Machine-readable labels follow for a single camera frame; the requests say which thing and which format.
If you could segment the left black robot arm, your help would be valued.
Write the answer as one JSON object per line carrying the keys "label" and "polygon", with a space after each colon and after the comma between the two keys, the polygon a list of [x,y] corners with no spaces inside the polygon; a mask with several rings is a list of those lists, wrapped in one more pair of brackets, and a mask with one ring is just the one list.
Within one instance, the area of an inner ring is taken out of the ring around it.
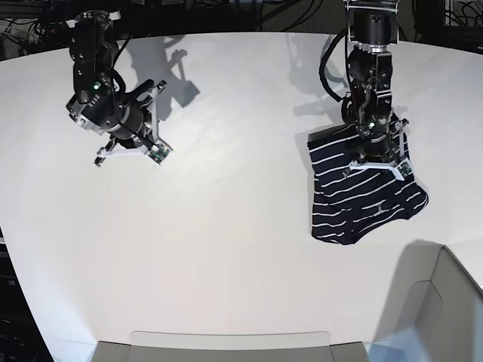
{"label": "left black robot arm", "polygon": [[[346,25],[321,57],[319,78],[323,88],[341,103],[345,124],[355,128],[358,140],[349,149],[358,161],[388,164],[395,160],[390,140],[392,118],[392,53],[397,44],[397,1],[346,1]],[[344,40],[346,96],[336,94],[325,75],[326,64]]]}

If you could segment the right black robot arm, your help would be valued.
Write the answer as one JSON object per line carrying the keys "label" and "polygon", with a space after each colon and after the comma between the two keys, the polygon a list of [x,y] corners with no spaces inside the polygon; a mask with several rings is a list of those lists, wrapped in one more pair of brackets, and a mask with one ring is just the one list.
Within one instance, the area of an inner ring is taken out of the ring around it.
{"label": "right black robot arm", "polygon": [[128,155],[144,155],[160,164],[172,150],[159,136],[156,108],[167,83],[148,79],[126,90],[115,69],[124,50],[114,35],[114,23],[121,17],[118,11],[91,10],[67,20],[72,30],[74,94],[66,109],[82,129],[109,135],[108,143],[97,151],[96,166],[107,158]]}

